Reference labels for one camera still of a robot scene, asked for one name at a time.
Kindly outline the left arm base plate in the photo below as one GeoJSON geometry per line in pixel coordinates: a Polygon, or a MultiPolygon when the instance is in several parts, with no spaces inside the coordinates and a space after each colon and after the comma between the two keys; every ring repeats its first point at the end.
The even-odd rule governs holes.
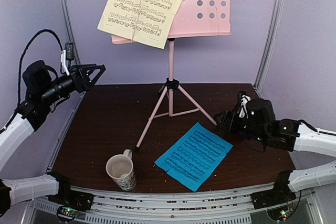
{"type": "Polygon", "coordinates": [[[67,198],[59,195],[48,196],[48,200],[79,211],[91,210],[94,195],[80,191],[72,191],[67,198]]]}

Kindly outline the dark red wooden metronome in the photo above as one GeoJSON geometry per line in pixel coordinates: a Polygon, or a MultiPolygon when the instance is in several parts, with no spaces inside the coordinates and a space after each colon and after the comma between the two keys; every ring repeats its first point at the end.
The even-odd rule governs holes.
{"type": "MultiPolygon", "coordinates": [[[[238,106],[235,106],[235,107],[233,108],[233,110],[231,110],[231,111],[237,113],[237,108],[238,108],[238,106]]],[[[244,123],[245,123],[245,122],[244,122],[244,119],[243,119],[243,118],[240,118],[240,127],[239,127],[239,132],[238,132],[238,134],[223,133],[223,135],[224,135],[224,136],[227,136],[227,137],[229,137],[229,138],[232,138],[232,139],[234,139],[234,138],[241,138],[244,123]]]]}

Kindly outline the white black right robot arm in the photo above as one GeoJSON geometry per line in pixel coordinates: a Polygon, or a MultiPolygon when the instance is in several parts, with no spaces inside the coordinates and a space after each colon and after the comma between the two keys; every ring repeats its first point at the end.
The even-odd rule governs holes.
{"type": "MultiPolygon", "coordinates": [[[[264,148],[272,147],[289,152],[305,151],[335,156],[335,132],[314,127],[305,120],[276,120],[272,103],[262,98],[243,95],[237,111],[215,114],[218,128],[258,141],[264,148]]],[[[289,192],[335,183],[335,162],[302,170],[279,173],[274,188],[269,192],[272,203],[279,204],[289,192]]]]}

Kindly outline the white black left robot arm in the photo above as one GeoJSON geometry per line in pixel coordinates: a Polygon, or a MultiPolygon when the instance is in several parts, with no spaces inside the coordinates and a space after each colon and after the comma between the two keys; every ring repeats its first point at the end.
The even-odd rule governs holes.
{"type": "MultiPolygon", "coordinates": [[[[104,65],[73,65],[69,73],[52,79],[55,69],[43,60],[33,62],[23,73],[25,100],[19,103],[12,117],[1,129],[1,167],[7,163],[25,139],[36,132],[49,113],[70,98],[74,91],[89,91],[105,71],[104,65]]],[[[1,215],[13,205],[41,196],[51,197],[60,204],[81,208],[70,180],[55,172],[18,180],[1,179],[1,215]]]]}

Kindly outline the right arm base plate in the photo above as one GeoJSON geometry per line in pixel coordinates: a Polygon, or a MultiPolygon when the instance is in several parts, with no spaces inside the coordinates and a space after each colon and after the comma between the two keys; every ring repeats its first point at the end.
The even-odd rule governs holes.
{"type": "Polygon", "coordinates": [[[284,190],[265,190],[251,194],[251,200],[254,205],[254,209],[261,209],[272,207],[275,205],[286,203],[290,200],[296,199],[296,194],[291,191],[284,190]]]}

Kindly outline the yellow sheet music page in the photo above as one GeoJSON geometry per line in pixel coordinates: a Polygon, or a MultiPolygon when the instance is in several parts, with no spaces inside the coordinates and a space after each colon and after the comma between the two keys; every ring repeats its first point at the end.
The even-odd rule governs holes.
{"type": "Polygon", "coordinates": [[[182,0],[108,0],[98,29],[163,49],[182,0]]]}

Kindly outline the blue sheet music page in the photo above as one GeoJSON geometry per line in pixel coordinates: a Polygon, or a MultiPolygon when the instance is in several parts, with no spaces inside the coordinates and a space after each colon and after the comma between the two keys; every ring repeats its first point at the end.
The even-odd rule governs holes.
{"type": "Polygon", "coordinates": [[[232,147],[231,143],[196,123],[155,161],[155,165],[196,192],[232,147]]]}

